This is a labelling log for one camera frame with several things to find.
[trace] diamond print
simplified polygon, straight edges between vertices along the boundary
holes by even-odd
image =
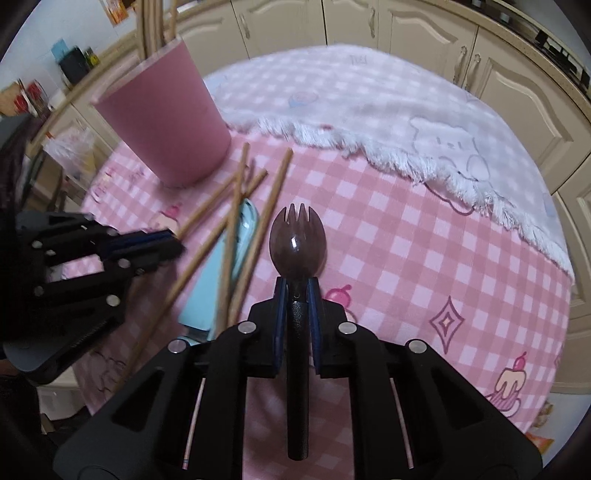
[[[429,323],[435,328],[435,331],[441,339],[443,353],[447,353],[454,334],[465,321],[466,319],[462,317],[453,306],[451,297],[447,298],[447,302],[441,311],[429,320]]]

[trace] pink cup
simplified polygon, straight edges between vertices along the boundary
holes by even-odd
[[[175,40],[92,103],[166,186],[188,186],[224,160],[230,132],[189,50]]]

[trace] kitchen cabinet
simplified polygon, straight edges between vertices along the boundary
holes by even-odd
[[[379,3],[378,48],[462,83],[476,37],[468,20],[418,0]]]
[[[577,319],[591,316],[591,263],[587,254],[588,250],[577,228],[578,224],[569,212],[563,194],[564,190],[560,189],[559,192],[552,195],[552,198],[569,249],[570,262],[574,269],[574,284],[570,294],[569,331],[571,331],[581,329],[581,327],[577,326],[581,323]],[[580,209],[575,209],[578,210],[576,216],[580,216]]]
[[[554,378],[553,392],[591,393],[591,328],[567,333],[560,365]]]
[[[326,45],[322,0],[235,0],[232,6],[250,58]]]
[[[573,263],[569,326],[552,387],[560,393],[591,393],[591,156],[554,194]]]
[[[201,76],[205,77],[226,65],[248,59],[230,3],[190,17],[179,23],[177,31],[187,45]]]
[[[554,193],[591,151],[589,121],[539,67],[480,29],[464,88],[507,122]]]
[[[323,0],[326,43],[378,48],[377,0]]]

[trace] tablecloth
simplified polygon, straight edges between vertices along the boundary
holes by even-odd
[[[319,277],[324,297],[341,303],[351,320],[383,340],[423,339],[519,429],[527,430],[553,383],[566,334],[571,280],[563,270],[515,230],[505,230],[433,186],[381,173],[361,156],[345,159],[337,150],[303,147],[258,133],[232,132],[232,137],[220,170],[185,190],[163,188],[121,144],[93,183],[82,210],[121,232],[178,229],[235,171],[242,144],[248,141],[256,166],[270,173],[251,198],[260,211],[285,149],[291,147],[294,158],[276,213],[303,202],[322,219],[328,243]],[[228,209],[226,200],[187,239],[187,253],[146,282],[129,305],[125,324],[74,366],[91,412],[109,398],[142,326]],[[65,272],[86,274],[99,265],[96,258],[85,258],[66,265]],[[142,364],[183,333],[176,317],[198,275],[160,324]],[[276,276],[265,244],[242,319],[253,303],[272,296]],[[310,456],[303,462],[292,462],[285,454],[282,390],[281,379],[249,381],[244,477],[352,478],[346,381],[312,375]]]

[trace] plastic bag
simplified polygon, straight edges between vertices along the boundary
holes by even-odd
[[[96,173],[94,144],[94,133],[79,126],[70,127],[49,139],[43,149],[69,176],[87,186]]]

